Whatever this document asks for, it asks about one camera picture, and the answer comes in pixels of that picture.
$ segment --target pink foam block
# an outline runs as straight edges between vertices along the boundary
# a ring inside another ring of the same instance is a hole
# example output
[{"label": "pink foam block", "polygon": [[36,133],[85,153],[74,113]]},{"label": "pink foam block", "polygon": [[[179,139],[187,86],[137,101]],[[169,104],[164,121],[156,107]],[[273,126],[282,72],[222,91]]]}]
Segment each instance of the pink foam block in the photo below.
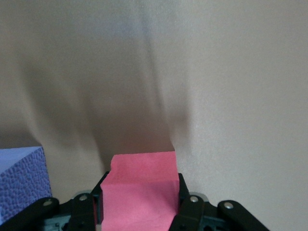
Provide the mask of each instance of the pink foam block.
[{"label": "pink foam block", "polygon": [[167,231],[179,209],[175,152],[115,155],[101,189],[102,231]]}]

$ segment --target pink object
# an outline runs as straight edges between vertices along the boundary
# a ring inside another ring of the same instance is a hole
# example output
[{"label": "pink object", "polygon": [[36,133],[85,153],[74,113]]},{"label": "pink object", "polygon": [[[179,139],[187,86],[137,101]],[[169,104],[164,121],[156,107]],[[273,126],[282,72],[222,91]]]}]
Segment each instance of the pink object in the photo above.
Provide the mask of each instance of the pink object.
[{"label": "pink object", "polygon": [[176,154],[115,155],[101,189],[102,231],[167,231],[179,209]]}]

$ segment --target metal screw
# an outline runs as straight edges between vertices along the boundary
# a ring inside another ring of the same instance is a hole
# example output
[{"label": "metal screw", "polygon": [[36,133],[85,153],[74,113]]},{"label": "metal screw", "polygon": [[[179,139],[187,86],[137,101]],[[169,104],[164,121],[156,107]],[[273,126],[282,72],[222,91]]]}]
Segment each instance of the metal screw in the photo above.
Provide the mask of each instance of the metal screw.
[{"label": "metal screw", "polygon": [[43,206],[49,206],[49,205],[51,205],[51,204],[52,204],[51,199],[48,199],[47,201],[45,201],[45,202],[43,203]]},{"label": "metal screw", "polygon": [[223,205],[224,205],[227,209],[232,209],[232,208],[234,208],[234,206],[233,206],[230,202],[225,202]]},{"label": "metal screw", "polygon": [[198,200],[198,197],[196,197],[196,196],[191,196],[191,202],[194,202],[194,203],[196,203],[196,202],[198,202],[199,200]]},{"label": "metal screw", "polygon": [[87,195],[83,195],[83,196],[81,196],[80,198],[79,198],[79,200],[80,201],[84,201],[84,200],[86,200],[88,197],[87,197]]}]

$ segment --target white wall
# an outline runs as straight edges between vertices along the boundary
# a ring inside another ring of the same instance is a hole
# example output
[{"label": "white wall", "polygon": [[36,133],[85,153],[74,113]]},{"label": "white wall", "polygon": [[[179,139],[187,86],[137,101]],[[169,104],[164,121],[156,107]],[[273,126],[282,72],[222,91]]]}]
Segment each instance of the white wall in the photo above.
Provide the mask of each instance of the white wall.
[{"label": "white wall", "polygon": [[308,226],[307,1],[1,1],[0,147],[41,143],[53,195],[168,151],[191,191]]}]

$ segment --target black plastic part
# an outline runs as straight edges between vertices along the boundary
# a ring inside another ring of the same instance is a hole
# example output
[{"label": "black plastic part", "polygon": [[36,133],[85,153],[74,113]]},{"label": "black plastic part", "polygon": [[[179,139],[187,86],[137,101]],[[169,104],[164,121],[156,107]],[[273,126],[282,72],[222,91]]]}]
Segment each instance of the black plastic part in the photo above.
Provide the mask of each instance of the black plastic part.
[{"label": "black plastic part", "polygon": [[233,225],[230,222],[220,218],[218,216],[217,207],[211,205],[209,202],[204,203],[203,219],[201,221],[201,227],[204,230],[209,231],[232,231]]},{"label": "black plastic part", "polygon": [[96,186],[91,192],[94,201],[94,211],[95,214],[97,214],[95,217],[97,224],[101,224],[103,221],[103,194],[101,189],[101,183],[107,177],[108,174],[109,172],[105,172],[103,177],[100,179],[100,181],[96,184]]},{"label": "black plastic part", "polygon": [[96,221],[93,198],[90,193],[83,193],[73,199],[72,216],[69,220],[68,231],[94,231]]},{"label": "black plastic part", "polygon": [[[225,203],[231,203],[233,208],[227,208]],[[232,222],[238,231],[269,231],[257,218],[236,201],[221,201],[217,208],[218,215]]]},{"label": "black plastic part", "polygon": [[181,173],[179,173],[179,180],[180,180],[180,192],[179,192],[179,197],[180,197],[180,205],[184,201],[185,198],[189,196],[189,191],[187,188],[187,185],[185,183],[184,177]]},{"label": "black plastic part", "polygon": [[58,211],[59,201],[56,198],[41,198],[3,223],[0,231],[36,230],[37,221],[49,218]]},{"label": "black plastic part", "polygon": [[196,202],[190,200],[191,196],[184,199],[179,214],[177,214],[169,231],[198,231],[203,215],[204,201],[201,197]]}]

